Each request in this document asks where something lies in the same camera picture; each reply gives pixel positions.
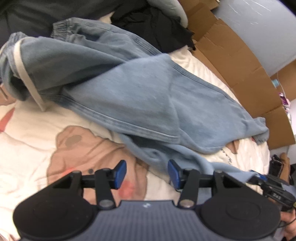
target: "white bedding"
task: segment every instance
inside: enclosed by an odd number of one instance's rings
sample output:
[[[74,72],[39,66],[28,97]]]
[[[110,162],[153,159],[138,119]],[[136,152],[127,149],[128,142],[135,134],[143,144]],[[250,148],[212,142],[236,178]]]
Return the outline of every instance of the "white bedding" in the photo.
[[[171,53],[170,56],[189,72],[216,85],[237,100],[221,80],[192,56],[187,47]],[[56,150],[58,133],[67,126],[81,126],[91,130],[94,135],[120,142],[116,133],[55,103],[48,104],[46,112],[41,112],[31,99],[0,106],[0,234],[7,240],[19,237],[12,222],[13,209],[47,184],[46,170]],[[264,174],[268,171],[267,144],[257,145],[251,138],[239,141],[238,154],[233,154],[225,147],[216,154],[203,156],[209,161],[224,163],[229,163],[231,159],[233,166],[245,171],[252,169]],[[148,172],[145,199],[177,200],[179,193],[168,182],[166,175],[155,170]]]

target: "human hand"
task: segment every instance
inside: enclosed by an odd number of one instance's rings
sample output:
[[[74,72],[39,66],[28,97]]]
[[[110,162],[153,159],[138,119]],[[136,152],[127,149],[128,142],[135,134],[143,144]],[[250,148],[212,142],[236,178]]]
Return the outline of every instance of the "human hand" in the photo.
[[[290,223],[296,218],[295,209],[292,213],[281,212],[281,220]],[[284,229],[284,236],[287,241],[291,240],[296,236],[296,221],[292,222],[290,225],[286,226]]]

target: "gray wall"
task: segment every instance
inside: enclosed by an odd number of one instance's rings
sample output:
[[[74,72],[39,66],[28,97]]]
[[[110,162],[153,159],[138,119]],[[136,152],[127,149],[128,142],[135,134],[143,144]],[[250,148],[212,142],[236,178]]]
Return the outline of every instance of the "gray wall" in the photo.
[[[249,46],[269,76],[296,59],[296,17],[278,0],[221,0],[214,14]]]

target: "metal bolt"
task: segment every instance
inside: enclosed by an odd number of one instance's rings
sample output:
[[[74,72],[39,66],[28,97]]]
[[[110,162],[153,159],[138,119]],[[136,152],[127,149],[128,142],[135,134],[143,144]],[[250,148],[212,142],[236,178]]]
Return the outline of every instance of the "metal bolt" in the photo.
[[[104,199],[99,202],[99,206],[102,208],[111,208],[114,205],[114,202],[109,199]]]
[[[180,206],[185,208],[191,208],[194,206],[194,202],[189,199],[183,199],[182,201],[180,201]]]

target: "black wire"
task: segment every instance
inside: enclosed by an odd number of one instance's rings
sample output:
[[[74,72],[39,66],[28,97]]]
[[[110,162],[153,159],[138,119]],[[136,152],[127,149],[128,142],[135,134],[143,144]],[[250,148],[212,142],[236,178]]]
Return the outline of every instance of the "black wire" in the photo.
[[[293,221],[289,222],[289,223],[286,223],[286,224],[284,224],[284,225],[282,225],[282,226],[279,226],[279,228],[287,227],[287,226],[289,226],[291,223],[293,223],[295,220],[296,220],[296,218],[295,218]]]

